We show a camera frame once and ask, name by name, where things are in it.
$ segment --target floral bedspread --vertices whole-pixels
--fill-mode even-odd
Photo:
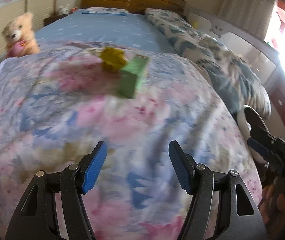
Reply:
[[[103,71],[88,53],[104,44],[40,46],[37,55],[0,63],[0,237],[37,171],[78,163],[100,140],[108,155],[83,196],[98,240],[176,239],[191,198],[170,162],[171,140],[214,171],[239,171],[259,201],[261,184],[241,133],[190,60],[139,51],[151,57],[148,77],[136,98],[127,99],[117,94],[118,74]],[[129,58],[137,52],[124,50]],[[67,238],[62,210],[57,213]],[[209,235],[214,224],[211,219]]]

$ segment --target green box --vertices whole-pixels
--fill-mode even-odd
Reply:
[[[149,57],[136,54],[122,69],[119,83],[119,93],[134,98],[136,90],[143,83],[148,73]]]

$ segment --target blue pillowcase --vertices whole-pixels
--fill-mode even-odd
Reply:
[[[117,8],[90,7],[84,10],[82,14],[108,14],[108,15],[129,16],[129,11]]]

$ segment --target nightstand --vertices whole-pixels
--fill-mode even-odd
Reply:
[[[68,15],[69,15],[69,14],[54,15],[54,16],[52,16],[52,17],[45,18],[45,19],[44,19],[44,27],[47,26],[47,25],[49,25],[49,24],[51,24],[51,23],[53,23],[53,22],[55,22],[55,21],[57,21],[57,20],[59,20],[59,19],[62,19],[62,18],[64,18],[64,17],[66,17],[66,16],[68,16]]]

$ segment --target curtain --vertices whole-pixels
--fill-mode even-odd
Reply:
[[[224,0],[219,17],[264,39],[277,0]]]

